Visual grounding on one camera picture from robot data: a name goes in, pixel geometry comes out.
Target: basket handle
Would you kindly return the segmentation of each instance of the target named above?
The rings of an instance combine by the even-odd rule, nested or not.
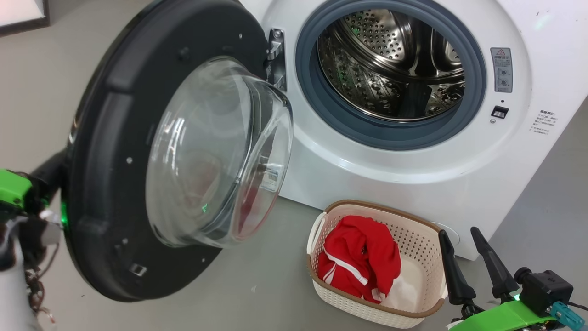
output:
[[[315,249],[319,233],[323,229],[323,224],[325,223],[325,215],[327,215],[326,212],[321,213],[316,218],[314,224],[312,224],[312,229],[310,230],[310,235],[308,236],[308,242],[306,243],[306,254],[310,254]]]

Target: green led light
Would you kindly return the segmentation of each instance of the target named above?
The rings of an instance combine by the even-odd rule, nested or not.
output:
[[[61,202],[61,225],[63,225],[64,229],[69,227],[68,205],[64,201]]]

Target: washing machine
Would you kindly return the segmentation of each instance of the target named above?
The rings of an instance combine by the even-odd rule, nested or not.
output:
[[[71,257],[106,297],[164,297],[281,194],[413,213],[474,259],[469,229],[494,233],[586,96],[587,19],[573,0],[156,1],[49,161]]]
[[[281,195],[354,198],[491,237],[588,92],[577,1],[242,0],[282,39]]]

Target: warning label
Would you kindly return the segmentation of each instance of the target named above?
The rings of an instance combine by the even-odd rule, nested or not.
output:
[[[557,117],[554,112],[541,110],[537,117],[533,120],[529,131],[537,134],[549,135],[553,127],[557,123]]]
[[[494,64],[494,90],[511,93],[513,91],[513,65],[510,48],[492,47],[492,63]]]

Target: laundry basket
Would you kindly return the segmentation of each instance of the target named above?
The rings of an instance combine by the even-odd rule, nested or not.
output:
[[[390,300],[382,304],[347,294],[317,276],[325,238],[348,215],[371,217],[386,225],[398,244],[400,276],[390,290]],[[436,313],[447,297],[439,231],[438,226],[399,210],[356,200],[338,201],[319,215],[308,238],[306,265],[315,290],[325,302],[362,319],[400,329],[414,327]]]

